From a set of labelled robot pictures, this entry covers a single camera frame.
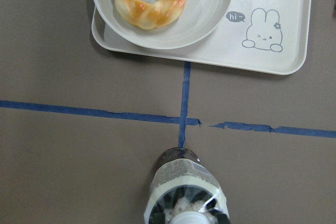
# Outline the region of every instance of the bottle cap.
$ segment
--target bottle cap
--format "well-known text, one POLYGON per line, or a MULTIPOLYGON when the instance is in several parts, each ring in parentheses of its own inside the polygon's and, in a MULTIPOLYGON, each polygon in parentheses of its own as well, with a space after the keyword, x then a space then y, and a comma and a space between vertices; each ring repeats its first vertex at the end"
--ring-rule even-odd
POLYGON ((171 224, 211 224, 211 222, 200 212, 187 211, 176 215, 171 224))

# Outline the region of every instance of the bunny drawing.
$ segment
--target bunny drawing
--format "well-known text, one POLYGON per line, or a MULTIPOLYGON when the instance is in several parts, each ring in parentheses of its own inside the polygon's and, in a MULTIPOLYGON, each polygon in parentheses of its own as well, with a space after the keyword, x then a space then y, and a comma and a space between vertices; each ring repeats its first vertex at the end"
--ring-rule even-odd
POLYGON ((279 21, 280 15, 276 10, 255 9, 251 15, 251 25, 246 31, 246 40, 242 42, 243 46, 281 52, 282 32, 279 21))

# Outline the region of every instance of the rectangular tray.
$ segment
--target rectangular tray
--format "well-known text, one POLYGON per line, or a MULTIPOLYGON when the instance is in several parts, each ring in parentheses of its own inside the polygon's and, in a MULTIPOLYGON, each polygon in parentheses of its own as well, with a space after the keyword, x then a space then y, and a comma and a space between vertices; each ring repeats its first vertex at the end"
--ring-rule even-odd
POLYGON ((111 51, 286 75, 296 72, 306 60, 310 5, 311 0, 231 0, 222 21, 209 36, 170 50, 143 48, 125 40, 105 24, 96 9, 92 34, 100 46, 111 51), (268 42, 259 46, 253 37, 253 33, 267 40, 271 37, 271 26, 256 21, 252 24, 252 16, 262 12, 266 19, 274 13, 279 15, 274 25, 282 39, 273 41, 276 46, 265 47, 268 42))

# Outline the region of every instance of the blue tape strip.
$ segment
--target blue tape strip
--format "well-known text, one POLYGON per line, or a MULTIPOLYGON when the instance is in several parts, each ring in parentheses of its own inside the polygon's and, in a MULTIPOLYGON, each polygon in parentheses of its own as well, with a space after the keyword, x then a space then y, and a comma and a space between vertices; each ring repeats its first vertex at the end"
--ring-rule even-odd
POLYGON ((278 128, 272 128, 270 125, 264 124, 246 124, 237 122, 224 122, 212 127, 241 130, 241 131, 258 131, 258 132, 273 132, 281 134, 291 134, 291 135, 301 135, 301 136, 319 136, 319 137, 331 137, 336 138, 336 131, 325 131, 325 130, 315 130, 315 129, 304 129, 295 127, 285 127, 281 126, 278 128))
POLYGON ((178 135, 179 147, 184 147, 185 143, 185 127, 186 119, 188 115, 188 100, 189 100, 189 88, 190 88, 190 72, 191 63, 184 63, 184 80, 182 84, 182 102, 181 102, 181 116, 180 116, 180 132, 178 135))
MULTIPOLYGON (((26 103, 26 102, 0 101, 0 108, 33 110, 33 111, 53 112, 62 114, 85 115, 85 116, 97 116, 101 118, 126 119, 126 120, 136 120, 136 121, 156 122, 156 123, 174 123, 174 124, 180 123, 179 117, 168 117, 163 115, 150 115, 150 114, 137 114, 137 113, 115 113, 105 110, 74 108, 68 106, 46 105, 46 104, 26 103)), ((193 118, 188 118, 186 120, 186 123, 188 125, 198 125, 199 122, 200 122, 199 119, 193 119, 193 118)))

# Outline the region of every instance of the speech bubble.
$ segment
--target speech bubble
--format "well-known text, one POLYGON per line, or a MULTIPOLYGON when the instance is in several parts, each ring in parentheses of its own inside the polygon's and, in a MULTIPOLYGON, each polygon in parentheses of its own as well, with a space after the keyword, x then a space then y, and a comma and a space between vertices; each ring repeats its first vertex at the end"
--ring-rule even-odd
POLYGON ((226 18, 231 22, 245 22, 245 15, 239 12, 228 12, 226 18))

